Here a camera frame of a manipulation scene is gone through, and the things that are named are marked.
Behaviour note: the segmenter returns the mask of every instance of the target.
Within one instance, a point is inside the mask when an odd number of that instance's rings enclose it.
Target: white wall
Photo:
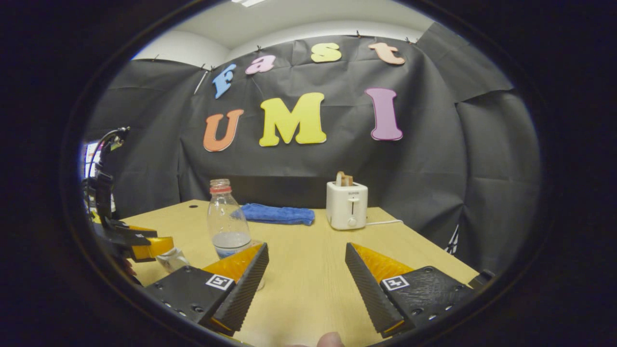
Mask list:
[[[234,49],[229,50],[223,45],[207,39],[201,35],[188,33],[186,31],[172,30],[158,37],[148,46],[142,49],[133,59],[157,59],[168,61],[178,61],[201,67],[205,63],[205,68],[210,66],[217,67],[257,49],[257,45],[262,48],[275,44],[328,35],[355,35],[358,30],[364,36],[380,36],[415,42],[423,34],[422,31],[376,22],[361,21],[335,21],[300,25],[285,30],[277,31],[261,38],[246,42]]]
[[[204,68],[219,66],[226,62],[229,49],[201,35],[172,30],[164,33],[142,49],[133,59],[157,59],[178,61]]]
[[[360,32],[360,35],[364,36],[380,36],[395,38],[398,40],[404,40],[405,37],[409,37],[411,42],[415,42],[423,34],[422,31],[409,29],[398,25],[376,22],[343,20],[335,22],[311,23],[277,31],[256,40],[246,42],[232,49],[227,54],[225,61],[230,61],[247,53],[254,52],[257,50],[257,45],[265,48],[275,44],[302,38],[327,35],[355,35],[356,30]]]

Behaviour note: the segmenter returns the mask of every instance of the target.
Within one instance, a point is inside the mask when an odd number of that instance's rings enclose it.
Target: ceiling light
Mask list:
[[[240,2],[244,7],[250,7],[265,0],[231,0],[231,2]]]

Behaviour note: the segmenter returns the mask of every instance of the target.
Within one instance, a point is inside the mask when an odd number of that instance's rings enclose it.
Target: screen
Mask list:
[[[90,163],[92,163],[92,168],[90,170],[90,177],[94,177],[96,174],[96,168],[95,168],[94,163],[98,163],[99,160],[101,159],[101,148],[102,148],[102,144],[101,144],[99,147],[99,150],[96,151],[96,155],[95,155],[94,152],[95,152],[97,144],[98,144],[98,141],[95,141],[95,142],[88,143],[86,145],[86,158],[85,158],[86,165],[83,168],[84,177],[88,177],[88,167],[90,167]]]

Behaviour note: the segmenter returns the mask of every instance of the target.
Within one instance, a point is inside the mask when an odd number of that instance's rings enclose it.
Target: water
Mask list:
[[[244,251],[251,245],[251,237],[246,233],[218,233],[212,237],[212,243],[220,259]]]

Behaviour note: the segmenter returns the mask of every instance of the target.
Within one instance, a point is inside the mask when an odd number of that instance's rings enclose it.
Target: orange letter u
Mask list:
[[[227,112],[229,123],[227,124],[227,132],[221,140],[216,139],[218,122],[223,119],[222,114],[214,114],[205,120],[204,133],[204,148],[208,152],[219,152],[229,147],[236,137],[236,129],[238,128],[238,118],[244,110],[233,110]]]

